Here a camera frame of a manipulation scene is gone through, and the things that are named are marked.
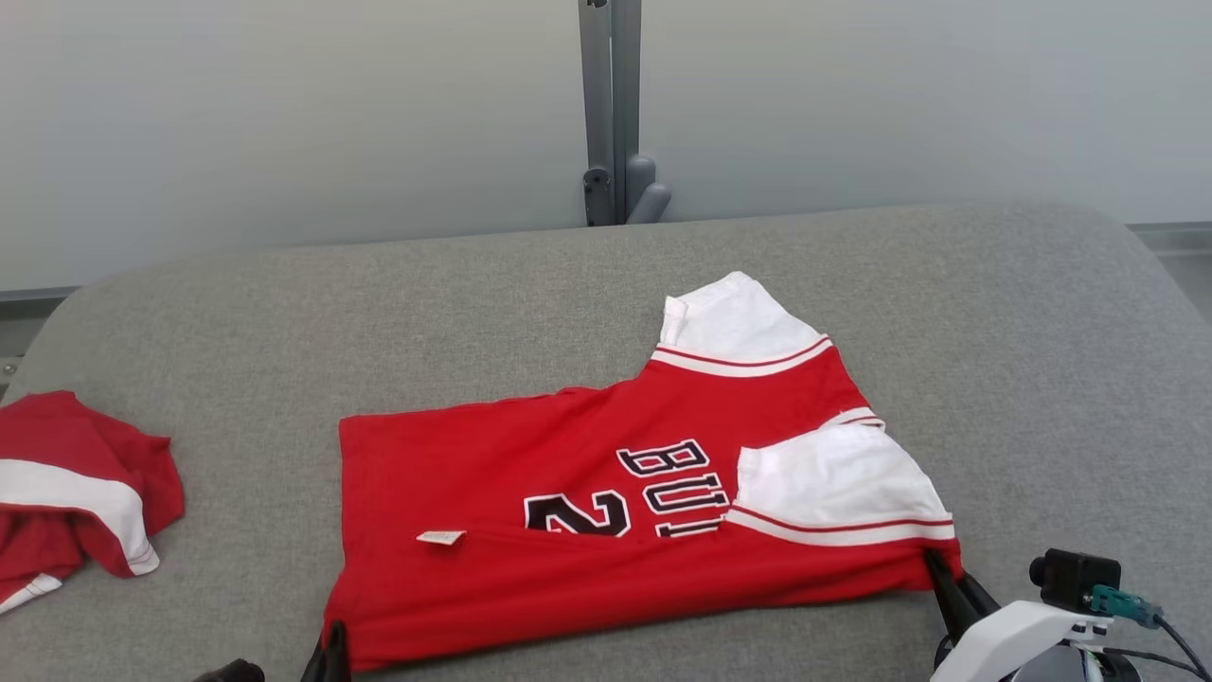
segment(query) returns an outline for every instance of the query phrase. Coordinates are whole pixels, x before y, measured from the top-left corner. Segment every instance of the metal pole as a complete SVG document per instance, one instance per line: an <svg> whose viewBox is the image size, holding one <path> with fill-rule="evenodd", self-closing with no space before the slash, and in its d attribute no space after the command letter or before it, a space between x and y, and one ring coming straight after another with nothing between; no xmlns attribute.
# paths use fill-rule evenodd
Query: metal pole
<svg viewBox="0 0 1212 682"><path fill-rule="evenodd" d="M641 0L612 0L611 62L614 97L614 214L625 222L644 188L654 178L628 170L640 155L640 21Z"/></svg>
<svg viewBox="0 0 1212 682"><path fill-rule="evenodd" d="M611 96L611 1L578 0L581 6L581 74L585 91L585 144L589 170L585 190L585 224L622 222L616 212L613 111Z"/></svg>

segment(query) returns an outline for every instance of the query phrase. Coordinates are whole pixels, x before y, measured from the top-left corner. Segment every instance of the teal connector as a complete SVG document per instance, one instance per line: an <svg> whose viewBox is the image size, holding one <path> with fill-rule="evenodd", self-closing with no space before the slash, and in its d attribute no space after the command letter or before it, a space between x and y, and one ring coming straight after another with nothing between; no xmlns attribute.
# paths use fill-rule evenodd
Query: teal connector
<svg viewBox="0 0 1212 682"><path fill-rule="evenodd" d="M1090 611L1107 615L1119 615L1132 619L1150 630L1161 627L1154 615L1162 615L1161 607L1150 604L1136 595L1121 592L1107 585L1094 585L1094 590L1087 597Z"/></svg>

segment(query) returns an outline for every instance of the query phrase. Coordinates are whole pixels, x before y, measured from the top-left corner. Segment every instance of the folded jersey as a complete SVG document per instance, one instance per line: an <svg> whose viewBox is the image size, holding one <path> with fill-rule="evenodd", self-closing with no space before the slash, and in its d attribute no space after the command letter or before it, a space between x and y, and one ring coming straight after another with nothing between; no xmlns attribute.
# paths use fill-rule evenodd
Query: folded jersey
<svg viewBox="0 0 1212 682"><path fill-rule="evenodd" d="M930 589L959 545L829 337L732 273L604 390L341 423L355 670L726 609Z"/></svg>
<svg viewBox="0 0 1212 682"><path fill-rule="evenodd" d="M91 411L68 391L0 409L0 613L59 588L85 555L131 578L181 517L168 440Z"/></svg>

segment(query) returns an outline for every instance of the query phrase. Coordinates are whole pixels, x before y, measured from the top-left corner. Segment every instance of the red stripe trim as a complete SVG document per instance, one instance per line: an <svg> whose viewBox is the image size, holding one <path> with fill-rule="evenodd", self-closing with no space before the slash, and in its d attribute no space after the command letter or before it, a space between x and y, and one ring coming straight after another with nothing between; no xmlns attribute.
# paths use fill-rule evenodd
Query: red stripe trim
<svg viewBox="0 0 1212 682"><path fill-rule="evenodd" d="M848 531L867 531L869 528L885 528L887 526L954 526L950 521L921 521L916 518L898 518L894 521L880 521L876 523L859 523L856 526L830 526L829 528L807 528L804 526L794 526L787 523L785 521L779 521L777 518L771 518L766 515L758 514L753 510L747 510L738 505L732 505L733 510L744 512L754 518L760 518L765 522L773 523L774 526L781 526L788 531L802 531L806 533L845 533Z"/></svg>
<svg viewBox="0 0 1212 682"><path fill-rule="evenodd" d="M664 346L657 346L657 353L669 354L670 356L681 356L684 359L690 359L692 361L703 361L704 363L715 363L715 365L720 365L720 366L732 366L732 367L766 367L766 366L774 366L774 365L778 365L778 363L785 363L787 361L793 361L793 360L795 360L795 359L797 359L797 357L800 357L800 356L802 356L805 354L810 354L810 353L817 350L818 348L821 348L822 344L828 343L828 340L829 340L828 336L822 336L819 339L817 339L816 344L808 346L807 349L805 349L802 351L797 351L795 354L791 354L790 356L787 356L785 359L779 359L777 361L764 361L764 362L760 362L760 363L734 363L732 361L721 361L719 359L704 359L703 356L696 356L693 354L687 354L685 351L679 351L679 350L675 350L675 349L667 349Z"/></svg>

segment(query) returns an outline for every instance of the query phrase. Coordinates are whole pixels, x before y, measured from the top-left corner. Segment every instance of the gray cushion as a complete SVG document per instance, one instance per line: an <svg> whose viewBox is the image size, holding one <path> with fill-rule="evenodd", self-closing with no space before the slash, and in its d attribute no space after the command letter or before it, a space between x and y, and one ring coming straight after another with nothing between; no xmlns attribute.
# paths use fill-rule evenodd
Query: gray cushion
<svg viewBox="0 0 1212 682"><path fill-rule="evenodd" d="M342 417L633 377L662 297L732 269L833 334L996 597L1035 598L1051 546L1116 557L1212 657L1212 332L1122 225L1008 202L242 252L88 286L6 401L68 389L171 436L185 517L155 573L88 566L0 617L4 678L191 680L236 657L297 678L342 564ZM942 632L932 596L888 595L382 678L922 680Z"/></svg>

